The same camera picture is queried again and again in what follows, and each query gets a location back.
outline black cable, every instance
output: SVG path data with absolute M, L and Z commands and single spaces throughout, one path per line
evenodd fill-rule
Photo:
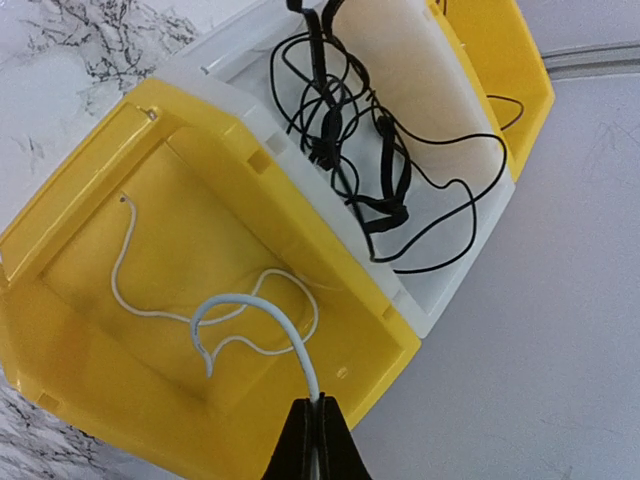
M 331 24 L 332 15 L 335 14 L 342 2 L 340 2 L 340 0 L 330 0 L 329 3 L 333 4 L 330 9 L 332 11 L 328 14 L 325 11 L 323 12 L 322 16 L 323 27 L 325 28 L 324 32 L 318 33 L 317 29 L 315 31 L 312 31 L 312 27 L 309 26 L 309 32 L 297 34 L 283 40 L 278 45 L 276 45 L 271 53 L 269 74 L 271 93 L 276 108 L 280 111 L 283 118 L 288 122 L 287 133 L 291 133 L 295 130 L 296 133 L 300 135 L 301 150 L 303 152 L 307 152 L 308 150 L 310 150 L 310 159 L 314 163 L 318 164 L 326 170 L 331 170 L 331 186 L 336 194 L 338 194 L 345 200 L 345 204 L 352 209 L 353 214 L 356 217 L 356 220 L 359 223 L 365 236 L 370 260 L 374 263 L 388 263 L 394 260 L 398 260 L 410 248 L 412 248 L 416 244 L 416 242 L 418 242 L 423 236 L 429 233 L 437 225 L 463 212 L 467 208 L 471 208 L 471 238 L 467 246 L 462 251 L 460 251 L 457 255 L 450 258 L 449 260 L 438 265 L 414 269 L 396 269 L 395 272 L 399 274 L 426 273 L 451 265 L 462 258 L 464 255 L 466 255 L 475 243 L 478 225 L 478 213 L 476 204 L 495 187 L 495 185 L 499 182 L 502 174 L 504 173 L 504 170 L 506 169 L 507 147 L 502 138 L 489 133 L 475 133 L 450 140 L 430 140 L 419 137 L 410 132 L 393 116 L 393 114 L 387 108 L 380 104 L 375 92 L 371 89 L 369 73 L 362 62 L 360 62 L 360 60 L 358 60 L 354 55 L 346 50 L 342 42 L 340 42 L 340 40 L 335 37 L 330 31 L 330 28 L 327 32 L 327 27 L 325 24 Z M 309 12 L 306 12 L 305 18 L 307 16 L 311 16 L 311 14 L 309 14 Z M 288 57 L 292 48 L 296 47 L 297 45 L 304 44 L 309 45 L 312 53 L 315 52 L 315 57 L 312 57 L 313 78 L 305 75 L 297 66 L 293 64 L 293 62 Z M 324 55 L 324 48 L 327 46 L 335 49 L 345 59 L 345 69 L 339 77 L 326 72 L 325 59 L 324 57 L 319 58 L 319 52 L 322 51 L 322 54 Z M 276 88 L 275 65 L 276 59 L 278 58 L 278 53 L 280 51 L 282 51 L 280 55 L 282 63 L 289 69 L 291 73 L 293 73 L 298 79 L 300 79 L 301 82 L 305 84 L 302 95 L 299 99 L 299 108 L 293 115 L 290 115 L 282 105 L 282 102 L 280 101 L 278 95 L 278 90 Z M 325 69 L 324 72 L 322 71 L 322 69 L 320 69 L 320 72 L 318 71 L 316 65 L 318 63 L 322 65 L 322 68 Z M 355 94 L 345 84 L 346 79 L 351 72 L 353 72 L 355 76 L 359 78 L 362 84 L 361 88 Z M 317 97 L 309 99 L 309 95 L 311 94 L 311 92 L 314 92 L 314 95 L 317 95 Z M 365 102 L 369 102 L 370 105 L 366 108 L 360 109 L 357 105 L 357 102 L 361 99 L 364 99 Z M 343 113 L 344 108 L 347 106 L 353 107 L 353 115 L 345 125 L 343 122 Z M 318 118 L 322 107 L 326 109 L 326 113 L 324 113 L 324 116 L 322 118 L 321 132 L 319 135 L 313 135 L 310 133 L 310 130 L 312 128 L 312 124 Z M 380 199 L 363 196 L 358 193 L 360 188 L 360 176 L 358 174 L 358 170 L 355 165 L 341 153 L 345 142 L 355 134 L 360 126 L 361 119 L 367 115 L 371 117 L 374 128 L 378 131 L 383 139 L 383 163 L 381 168 L 381 182 L 384 196 Z M 404 139 L 402 138 L 402 135 L 400 135 L 400 132 L 404 133 L 404 135 L 407 135 L 409 138 L 412 138 L 417 142 L 434 146 L 453 145 L 456 143 L 479 138 L 494 139 L 500 143 L 503 150 L 502 164 L 499 172 L 497 173 L 494 180 L 489 184 L 489 186 L 487 186 L 477 196 L 474 196 L 469 185 L 460 178 L 452 179 L 444 185 L 439 185 L 433 182 L 420 168 L 420 166 L 417 165 L 413 159 L 411 159 L 409 150 L 407 149 L 404 143 Z M 401 162 L 402 173 L 400 175 L 398 183 L 396 185 L 392 185 L 392 179 L 394 178 L 394 157 L 396 155 L 399 155 L 403 160 Z M 347 163 L 352 173 L 354 174 L 355 188 L 352 187 L 351 182 L 345 174 L 345 171 L 342 167 L 343 163 Z M 412 169 L 417 170 L 424 181 L 427 182 L 430 186 L 439 190 L 446 190 L 455 184 L 461 185 L 465 189 L 469 200 L 422 228 L 397 253 L 387 257 L 378 257 L 375 252 L 372 233 L 397 228 L 397 226 L 401 225 L 408 219 L 408 212 L 406 211 L 406 206 L 404 205 L 404 196 L 406 195 L 410 185 L 410 172 Z M 340 179 L 343 190 L 338 190 L 336 188 L 336 177 Z M 369 222 L 365 221 L 361 209 L 361 204 L 366 205 L 381 213 L 383 217 Z
M 524 115 L 524 103 L 522 103 L 520 100 L 517 100 L 515 98 L 511 98 L 511 97 L 505 97 L 503 95 L 487 95 L 487 98 L 493 98 L 493 99 L 496 99 L 496 100 L 503 100 L 505 102 L 513 103 L 514 105 L 517 105 L 519 107 L 518 114 L 513 118 L 513 120 L 510 120 L 505 125 L 500 127 L 500 130 L 502 130 L 503 132 L 506 129 L 511 128 L 516 123 L 518 123 L 520 121 L 520 119 Z

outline white plastic divider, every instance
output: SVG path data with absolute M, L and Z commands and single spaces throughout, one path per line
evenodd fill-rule
M 336 33 L 371 73 L 381 102 L 414 133 L 430 139 L 491 133 L 480 102 L 455 53 L 429 10 L 420 15 L 407 0 L 349 0 L 336 17 Z M 478 203 L 478 235 L 460 261 L 442 270 L 398 277 L 390 265 L 369 260 L 360 226 L 333 192 L 325 172 L 314 167 L 284 131 L 269 83 L 269 57 L 281 40 L 304 29 L 284 0 L 265 0 L 231 19 L 159 69 L 155 76 L 239 118 L 269 151 L 349 252 L 367 270 L 394 307 L 420 337 L 439 318 L 500 218 L 514 184 L 508 169 L 494 190 Z M 291 51 L 296 66 L 310 74 L 308 47 Z M 328 69 L 342 71 L 344 60 L 331 52 Z M 304 87 L 283 68 L 276 71 L 285 108 L 294 111 Z M 350 78 L 347 82 L 356 82 Z M 464 179 L 477 194 L 497 174 L 501 148 L 492 139 L 448 147 L 408 142 L 414 160 L 434 181 Z M 358 167 L 360 193 L 379 196 L 381 140 L 372 125 L 363 126 L 345 144 Z M 431 220 L 466 202 L 457 186 L 435 190 L 414 172 L 406 198 L 410 219 L 402 227 L 374 236 L 382 255 L 395 253 Z M 471 211 L 462 212 L 418 241 L 395 268 L 439 263 L 462 250 L 471 235 Z

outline gray surface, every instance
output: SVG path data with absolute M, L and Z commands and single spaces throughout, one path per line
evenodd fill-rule
M 517 0 L 541 52 L 638 40 L 637 0 Z
M 355 431 L 374 478 L 640 478 L 640 77 L 556 91 L 487 246 Z

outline small hole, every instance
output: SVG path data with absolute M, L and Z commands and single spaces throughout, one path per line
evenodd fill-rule
M 267 147 L 274 155 L 280 155 L 287 148 L 287 142 L 283 135 L 275 133 L 267 140 Z
M 251 168 L 260 174 L 264 173 L 264 171 L 271 165 L 271 159 L 263 151 L 257 151 L 251 155 L 251 158 L 249 158 L 248 161 Z
M 38 401 L 36 403 L 51 413 L 55 413 L 58 406 L 60 405 L 59 401 L 47 395 L 46 393 L 40 395 L 40 398 L 38 398 Z
M 386 321 L 389 321 L 393 318 L 394 315 L 396 315 L 396 309 L 393 308 L 393 305 L 389 305 L 389 307 L 382 314 L 382 318 L 384 318 Z

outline tangled black cable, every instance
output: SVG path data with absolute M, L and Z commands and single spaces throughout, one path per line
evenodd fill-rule
M 502 100 L 504 102 L 513 103 L 514 105 L 518 106 L 517 115 L 513 117 L 513 119 L 505 123 L 504 125 L 500 126 L 500 130 L 502 130 L 503 132 L 508 128 L 513 127 L 516 123 L 518 123 L 524 115 L 524 103 L 522 103 L 520 100 L 511 98 L 511 97 L 505 97 L 504 95 L 487 95 L 487 98 L 492 98 L 494 100 Z
M 303 15 L 307 31 L 293 35 L 278 45 L 271 52 L 270 57 L 270 86 L 276 108 L 287 122 L 287 134 L 296 132 L 299 138 L 299 146 L 302 152 L 308 154 L 312 163 L 331 171 L 331 186 L 349 206 L 358 221 L 365 237 L 370 260 L 373 263 L 388 263 L 401 258 L 422 237 L 436 226 L 454 217 L 455 215 L 471 208 L 472 233 L 466 247 L 457 255 L 437 265 L 412 268 L 395 269 L 398 274 L 417 274 L 432 272 L 447 267 L 471 250 L 477 237 L 478 212 L 477 202 L 484 198 L 500 181 L 507 165 L 507 146 L 501 137 L 491 133 L 473 133 L 450 140 L 430 140 L 419 137 L 409 131 L 395 116 L 380 104 L 375 91 L 371 88 L 370 76 L 362 62 L 347 51 L 342 42 L 333 34 L 333 17 L 344 0 L 329 0 L 322 11 L 322 18 L 313 9 L 302 7 L 302 0 L 287 0 L 289 10 Z M 291 51 L 298 45 L 307 45 L 311 51 L 312 77 L 307 76 L 291 60 Z M 327 72 L 326 55 L 332 50 L 344 59 L 344 71 L 339 75 Z M 297 77 L 304 88 L 298 102 L 298 109 L 290 114 L 284 107 L 276 88 L 276 61 L 281 60 L 289 72 Z M 357 78 L 357 88 L 349 87 L 347 79 Z M 358 102 L 368 104 L 361 108 Z M 345 123 L 344 116 L 351 114 Z M 358 130 L 364 117 L 370 120 L 382 139 L 382 151 L 380 161 L 381 198 L 373 198 L 359 193 L 360 176 L 353 162 L 342 153 L 347 142 Z M 460 142 L 478 138 L 489 138 L 497 141 L 502 147 L 502 163 L 500 169 L 491 183 L 479 194 L 473 195 L 469 185 L 460 178 L 449 180 L 443 185 L 432 181 L 428 175 L 411 158 L 405 144 L 402 132 L 407 137 L 433 146 L 453 145 Z M 394 184 L 394 162 L 402 159 L 401 170 L 397 182 Z M 354 177 L 355 186 L 347 178 L 343 164 L 347 164 Z M 416 233 L 398 252 L 386 257 L 376 254 L 372 235 L 398 228 L 409 218 L 409 212 L 404 204 L 405 196 L 411 184 L 411 171 L 415 168 L 420 176 L 438 190 L 446 190 L 454 184 L 461 185 L 469 200 L 440 216 L 423 227 Z M 342 190 L 336 188 L 336 178 L 340 179 Z M 366 221 L 362 206 L 366 206 L 379 214 L 374 220 Z

